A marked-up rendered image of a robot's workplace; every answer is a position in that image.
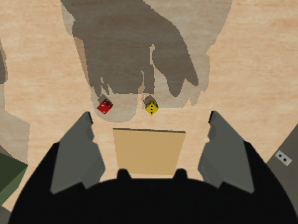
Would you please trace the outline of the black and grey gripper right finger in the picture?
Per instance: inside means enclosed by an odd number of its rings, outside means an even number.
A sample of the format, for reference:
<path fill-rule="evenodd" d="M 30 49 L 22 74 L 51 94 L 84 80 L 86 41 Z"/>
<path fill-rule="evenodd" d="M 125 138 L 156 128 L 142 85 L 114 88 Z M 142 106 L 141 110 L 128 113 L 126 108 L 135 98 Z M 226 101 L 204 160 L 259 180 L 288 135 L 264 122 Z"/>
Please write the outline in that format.
<path fill-rule="evenodd" d="M 235 200 L 256 224 L 298 224 L 296 211 L 276 176 L 251 143 L 214 111 L 208 122 L 210 141 L 198 164 L 203 181 Z"/>

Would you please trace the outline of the yellow die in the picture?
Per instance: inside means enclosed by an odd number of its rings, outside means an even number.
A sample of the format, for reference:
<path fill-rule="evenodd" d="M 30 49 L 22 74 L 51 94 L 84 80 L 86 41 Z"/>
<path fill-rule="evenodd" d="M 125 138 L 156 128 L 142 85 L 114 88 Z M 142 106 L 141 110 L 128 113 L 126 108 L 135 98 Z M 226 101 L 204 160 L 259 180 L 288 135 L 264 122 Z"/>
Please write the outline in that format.
<path fill-rule="evenodd" d="M 157 105 L 153 100 L 150 100 L 150 101 L 145 105 L 145 110 L 146 110 L 150 115 L 153 115 L 156 111 L 158 111 L 158 105 Z"/>

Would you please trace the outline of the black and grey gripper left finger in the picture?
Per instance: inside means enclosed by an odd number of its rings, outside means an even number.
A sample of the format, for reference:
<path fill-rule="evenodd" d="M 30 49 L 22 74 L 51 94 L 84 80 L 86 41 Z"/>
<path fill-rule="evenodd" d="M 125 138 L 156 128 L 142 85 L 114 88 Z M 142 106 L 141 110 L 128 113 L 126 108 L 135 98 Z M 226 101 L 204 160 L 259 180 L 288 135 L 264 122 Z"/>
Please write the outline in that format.
<path fill-rule="evenodd" d="M 86 111 L 53 143 L 20 192 L 8 224 L 52 224 L 75 197 L 100 182 L 106 168 L 92 124 Z"/>

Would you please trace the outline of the red die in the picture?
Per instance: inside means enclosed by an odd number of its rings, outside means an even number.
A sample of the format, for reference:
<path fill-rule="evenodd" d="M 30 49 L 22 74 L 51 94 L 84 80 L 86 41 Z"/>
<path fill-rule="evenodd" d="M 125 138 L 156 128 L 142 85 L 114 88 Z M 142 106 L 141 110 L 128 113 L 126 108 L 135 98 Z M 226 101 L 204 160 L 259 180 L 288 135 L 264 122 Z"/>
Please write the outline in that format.
<path fill-rule="evenodd" d="M 106 114 L 111 108 L 113 104 L 109 102 L 107 99 L 105 99 L 98 107 L 97 109 L 100 110 L 103 114 Z"/>

